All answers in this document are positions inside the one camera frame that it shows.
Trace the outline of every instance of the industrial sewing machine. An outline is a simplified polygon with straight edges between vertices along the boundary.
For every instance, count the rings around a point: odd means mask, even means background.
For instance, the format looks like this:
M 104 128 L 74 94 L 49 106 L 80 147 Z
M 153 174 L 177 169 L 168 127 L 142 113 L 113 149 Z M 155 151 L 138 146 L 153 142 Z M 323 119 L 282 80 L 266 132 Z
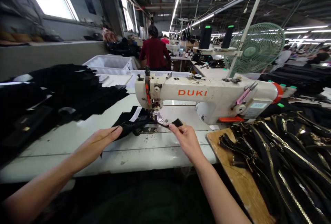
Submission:
M 283 95 L 276 83 L 244 78 L 213 80 L 199 74 L 156 76 L 148 67 L 144 76 L 138 75 L 135 89 L 141 106 L 151 112 L 158 112 L 164 100 L 196 101 L 198 116 L 207 124 L 255 119 Z

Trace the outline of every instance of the green fan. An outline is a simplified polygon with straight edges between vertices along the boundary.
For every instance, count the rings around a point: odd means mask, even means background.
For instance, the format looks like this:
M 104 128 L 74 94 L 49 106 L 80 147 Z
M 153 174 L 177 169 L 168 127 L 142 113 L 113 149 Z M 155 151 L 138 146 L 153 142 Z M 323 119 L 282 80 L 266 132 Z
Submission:
M 244 30 L 231 40 L 230 47 L 238 48 Z M 233 70 L 235 73 L 251 73 L 264 69 L 273 62 L 285 44 L 283 29 L 273 23 L 263 22 L 249 27 L 241 47 L 242 56 L 238 57 Z M 234 56 L 224 56 L 227 68 L 231 67 Z

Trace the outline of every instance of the red shirt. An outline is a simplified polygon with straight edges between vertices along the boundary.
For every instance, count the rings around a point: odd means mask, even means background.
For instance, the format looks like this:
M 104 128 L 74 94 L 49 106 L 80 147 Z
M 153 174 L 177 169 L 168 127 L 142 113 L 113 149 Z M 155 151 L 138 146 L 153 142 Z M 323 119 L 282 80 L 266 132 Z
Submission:
M 150 68 L 166 67 L 167 63 L 164 56 L 170 60 L 165 43 L 155 37 L 151 37 L 143 42 L 139 57 L 140 60 L 144 60 L 145 56 L 147 57 L 147 65 Z
M 167 38 L 163 38 L 161 41 L 163 41 L 165 44 L 170 44 L 170 41 Z

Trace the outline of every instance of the wooden board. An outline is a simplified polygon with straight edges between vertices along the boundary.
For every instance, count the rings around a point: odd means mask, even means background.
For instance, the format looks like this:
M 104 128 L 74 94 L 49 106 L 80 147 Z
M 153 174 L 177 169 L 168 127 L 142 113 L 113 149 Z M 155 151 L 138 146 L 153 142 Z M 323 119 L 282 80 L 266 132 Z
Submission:
M 221 162 L 230 181 L 236 189 L 239 197 L 254 224 L 274 224 L 275 218 L 272 217 L 265 205 L 258 187 L 249 171 L 231 165 L 233 154 L 218 145 L 219 136 L 226 133 L 235 142 L 234 135 L 230 128 L 218 130 L 207 134 L 207 138 L 216 156 Z

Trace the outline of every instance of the poster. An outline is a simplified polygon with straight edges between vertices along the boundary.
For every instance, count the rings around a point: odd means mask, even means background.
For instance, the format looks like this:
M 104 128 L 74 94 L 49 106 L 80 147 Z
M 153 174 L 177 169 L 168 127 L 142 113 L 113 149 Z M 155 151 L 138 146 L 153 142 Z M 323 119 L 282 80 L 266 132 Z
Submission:
M 89 12 L 91 14 L 95 14 L 96 15 L 97 13 L 96 13 L 96 10 L 94 8 L 94 5 L 93 5 L 92 0 L 85 0 L 85 3 L 86 3 L 86 6 L 87 6 L 87 9 L 89 10 Z

